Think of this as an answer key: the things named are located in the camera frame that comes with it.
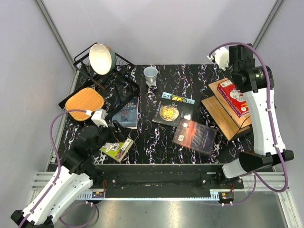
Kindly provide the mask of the purple 117-storey treehouse book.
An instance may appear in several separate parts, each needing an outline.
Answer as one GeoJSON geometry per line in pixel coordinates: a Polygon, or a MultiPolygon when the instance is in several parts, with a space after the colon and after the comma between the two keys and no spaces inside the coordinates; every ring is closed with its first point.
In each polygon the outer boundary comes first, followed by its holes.
{"type": "Polygon", "coordinates": [[[233,109],[233,111],[236,113],[236,115],[238,117],[242,117],[241,112],[239,111],[239,109],[234,105],[234,103],[228,98],[228,96],[219,88],[217,88],[217,90],[219,91],[219,93],[224,97],[224,99],[226,100],[226,102],[230,105],[230,107],[233,109]]]}

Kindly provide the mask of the dark tale of cities book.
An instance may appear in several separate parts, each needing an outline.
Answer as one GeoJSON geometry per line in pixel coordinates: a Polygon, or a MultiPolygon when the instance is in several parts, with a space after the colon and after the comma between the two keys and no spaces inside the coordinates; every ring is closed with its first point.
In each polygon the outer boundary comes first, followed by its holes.
{"type": "Polygon", "coordinates": [[[188,149],[211,155],[217,129],[182,118],[176,127],[173,143],[188,149]]]}

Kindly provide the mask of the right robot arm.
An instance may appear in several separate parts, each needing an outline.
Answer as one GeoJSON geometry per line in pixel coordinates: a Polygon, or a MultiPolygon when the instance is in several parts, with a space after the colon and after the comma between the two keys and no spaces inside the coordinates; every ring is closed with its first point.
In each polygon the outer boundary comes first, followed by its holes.
{"type": "Polygon", "coordinates": [[[254,134],[254,148],[222,167],[216,184],[227,188],[233,178],[251,171],[294,159],[294,152],[283,143],[274,104],[274,79],[271,69],[251,44],[229,42],[209,54],[210,60],[230,71],[230,80],[248,105],[254,134]]]}

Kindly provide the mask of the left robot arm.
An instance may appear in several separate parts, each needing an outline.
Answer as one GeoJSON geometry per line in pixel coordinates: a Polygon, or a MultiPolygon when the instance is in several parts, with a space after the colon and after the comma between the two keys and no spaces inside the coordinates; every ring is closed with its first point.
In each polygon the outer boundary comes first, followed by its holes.
{"type": "Polygon", "coordinates": [[[95,166],[94,156],[106,143],[125,142],[130,132],[117,121],[110,127],[83,127],[43,190],[23,210],[14,211],[11,220],[20,228],[54,227],[82,192],[103,184],[103,174],[95,166]]]}

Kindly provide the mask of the red 13-storey treehouse book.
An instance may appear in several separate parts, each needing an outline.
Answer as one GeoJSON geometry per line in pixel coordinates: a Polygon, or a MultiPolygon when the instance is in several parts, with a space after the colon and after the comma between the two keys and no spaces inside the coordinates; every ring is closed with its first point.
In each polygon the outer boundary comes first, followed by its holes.
{"type": "Polygon", "coordinates": [[[248,105],[240,90],[236,89],[236,86],[229,80],[225,79],[223,82],[218,83],[217,88],[221,89],[228,98],[239,109],[242,116],[249,113],[248,105]]]}

